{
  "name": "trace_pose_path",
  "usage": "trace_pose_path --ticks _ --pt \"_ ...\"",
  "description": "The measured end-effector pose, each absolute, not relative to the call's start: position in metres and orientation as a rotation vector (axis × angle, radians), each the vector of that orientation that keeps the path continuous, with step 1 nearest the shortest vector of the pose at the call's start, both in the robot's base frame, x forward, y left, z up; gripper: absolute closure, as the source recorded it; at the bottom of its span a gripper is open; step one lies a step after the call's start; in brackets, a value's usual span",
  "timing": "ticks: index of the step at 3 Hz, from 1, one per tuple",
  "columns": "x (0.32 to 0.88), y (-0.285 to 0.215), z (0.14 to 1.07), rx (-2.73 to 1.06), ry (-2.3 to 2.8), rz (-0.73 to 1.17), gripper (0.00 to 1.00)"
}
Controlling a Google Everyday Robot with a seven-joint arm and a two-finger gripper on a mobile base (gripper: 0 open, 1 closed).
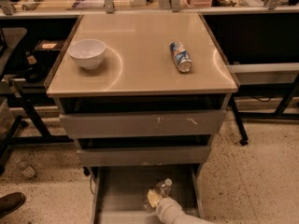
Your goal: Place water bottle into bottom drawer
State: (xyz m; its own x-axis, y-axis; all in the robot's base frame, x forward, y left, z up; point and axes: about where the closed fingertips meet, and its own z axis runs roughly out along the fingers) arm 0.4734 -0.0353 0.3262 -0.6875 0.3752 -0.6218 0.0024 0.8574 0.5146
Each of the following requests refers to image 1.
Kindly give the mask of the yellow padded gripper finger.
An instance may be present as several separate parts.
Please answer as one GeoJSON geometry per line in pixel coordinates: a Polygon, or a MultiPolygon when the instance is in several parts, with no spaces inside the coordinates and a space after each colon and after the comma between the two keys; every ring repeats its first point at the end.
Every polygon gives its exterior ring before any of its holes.
{"type": "Polygon", "coordinates": [[[155,208],[162,199],[161,195],[158,194],[154,189],[150,189],[148,191],[147,198],[152,208],[155,208]]]}

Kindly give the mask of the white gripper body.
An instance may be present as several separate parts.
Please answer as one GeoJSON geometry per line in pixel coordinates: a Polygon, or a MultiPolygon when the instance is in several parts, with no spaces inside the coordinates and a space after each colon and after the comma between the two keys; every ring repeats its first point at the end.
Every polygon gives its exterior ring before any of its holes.
{"type": "Polygon", "coordinates": [[[157,204],[156,215],[163,224],[178,224],[178,220],[185,213],[177,201],[172,198],[163,198],[157,204]]]}

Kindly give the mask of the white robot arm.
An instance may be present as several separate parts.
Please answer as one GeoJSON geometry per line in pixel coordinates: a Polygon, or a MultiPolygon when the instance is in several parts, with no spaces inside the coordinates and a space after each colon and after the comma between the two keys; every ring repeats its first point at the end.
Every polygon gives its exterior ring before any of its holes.
{"type": "Polygon", "coordinates": [[[187,215],[177,201],[171,197],[162,197],[154,189],[148,191],[147,198],[163,224],[213,224],[199,217],[187,215]]]}

